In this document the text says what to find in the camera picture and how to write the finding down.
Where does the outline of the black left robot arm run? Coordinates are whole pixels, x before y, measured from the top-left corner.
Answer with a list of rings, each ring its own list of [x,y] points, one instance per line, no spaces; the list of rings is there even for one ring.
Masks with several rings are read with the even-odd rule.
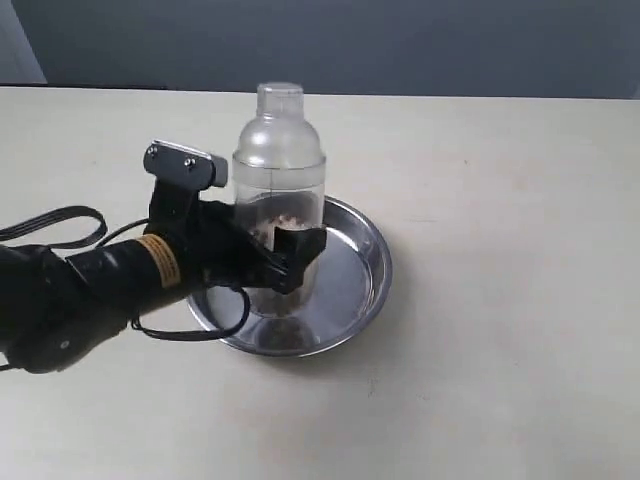
[[[142,221],[141,237],[109,237],[66,258],[53,245],[1,248],[1,353],[4,371],[59,372],[127,327],[165,341],[228,338],[246,324],[251,288],[288,294],[323,252],[322,227],[276,228],[263,246],[234,220],[234,208],[196,201],[174,218],[160,213]],[[215,331],[159,331],[142,316],[211,287],[240,295],[238,322]]]

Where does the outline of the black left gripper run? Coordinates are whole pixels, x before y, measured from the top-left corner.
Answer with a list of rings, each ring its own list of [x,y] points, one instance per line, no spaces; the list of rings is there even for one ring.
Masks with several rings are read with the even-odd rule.
[[[192,291],[210,286],[269,287],[288,294],[302,286],[307,268],[325,250],[324,227],[274,230],[271,253],[234,220],[234,207],[196,200],[169,230],[181,283]]]

